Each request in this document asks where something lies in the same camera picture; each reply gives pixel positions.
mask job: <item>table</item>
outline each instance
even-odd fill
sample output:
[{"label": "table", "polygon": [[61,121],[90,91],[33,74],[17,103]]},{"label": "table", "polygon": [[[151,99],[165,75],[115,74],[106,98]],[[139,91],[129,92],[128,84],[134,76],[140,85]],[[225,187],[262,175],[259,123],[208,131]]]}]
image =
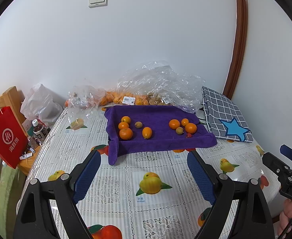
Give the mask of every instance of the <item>table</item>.
[{"label": "table", "polygon": [[27,159],[23,159],[18,163],[18,168],[20,169],[21,172],[23,172],[26,176],[28,176],[32,165],[36,159],[36,157],[38,156],[38,152],[40,151],[41,147],[38,146],[35,149],[35,152],[33,153],[33,156],[27,158]]}]

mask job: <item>red shopping bag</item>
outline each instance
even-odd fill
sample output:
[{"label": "red shopping bag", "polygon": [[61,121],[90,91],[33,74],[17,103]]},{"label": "red shopping bag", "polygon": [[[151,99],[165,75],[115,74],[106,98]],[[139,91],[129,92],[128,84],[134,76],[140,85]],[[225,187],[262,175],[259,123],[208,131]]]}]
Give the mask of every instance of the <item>red shopping bag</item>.
[{"label": "red shopping bag", "polygon": [[10,107],[0,110],[0,157],[10,167],[16,168],[28,143],[22,128]]}]

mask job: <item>wooden bed frame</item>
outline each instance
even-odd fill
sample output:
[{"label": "wooden bed frame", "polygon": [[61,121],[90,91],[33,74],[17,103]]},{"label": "wooden bed frame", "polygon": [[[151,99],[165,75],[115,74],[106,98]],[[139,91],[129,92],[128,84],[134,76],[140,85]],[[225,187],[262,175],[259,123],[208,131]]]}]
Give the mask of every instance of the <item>wooden bed frame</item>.
[{"label": "wooden bed frame", "polygon": [[10,106],[22,130],[25,132],[22,126],[22,123],[25,121],[25,117],[20,112],[21,103],[20,96],[15,86],[10,87],[0,96],[0,109],[6,106]]}]

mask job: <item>plaid fabric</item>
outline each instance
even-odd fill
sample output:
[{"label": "plaid fabric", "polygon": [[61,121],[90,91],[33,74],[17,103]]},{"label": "plaid fabric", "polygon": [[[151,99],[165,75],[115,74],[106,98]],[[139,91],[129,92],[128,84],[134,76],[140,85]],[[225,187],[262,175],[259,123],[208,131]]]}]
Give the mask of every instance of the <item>plaid fabric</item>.
[{"label": "plaid fabric", "polygon": [[[212,132],[217,138],[240,141],[238,136],[226,136],[226,128],[220,122],[220,120],[230,122],[235,118],[240,126],[249,128],[239,108],[226,96],[204,86],[202,87],[202,97],[209,132]],[[245,142],[253,142],[251,131],[244,136]]]}]

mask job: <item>purple cloth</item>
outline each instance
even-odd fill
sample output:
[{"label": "purple cloth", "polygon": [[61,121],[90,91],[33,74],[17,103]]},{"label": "purple cloth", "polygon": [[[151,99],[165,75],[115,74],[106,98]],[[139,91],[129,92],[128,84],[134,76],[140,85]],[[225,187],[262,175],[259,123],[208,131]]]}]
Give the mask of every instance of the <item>purple cloth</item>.
[{"label": "purple cloth", "polygon": [[[133,131],[131,140],[123,140],[119,137],[118,124],[123,116],[129,116],[130,129]],[[108,163],[114,165],[117,156],[137,152],[169,151],[187,148],[208,148],[217,144],[216,137],[208,133],[195,114],[184,112],[174,106],[113,106],[106,109],[106,131],[109,136]],[[193,137],[186,138],[186,132],[178,135],[169,127],[169,121],[188,119],[190,123],[197,125],[197,132]],[[142,128],[136,128],[135,122],[143,123]],[[142,130],[150,127],[153,135],[150,139],[144,139]]]}]

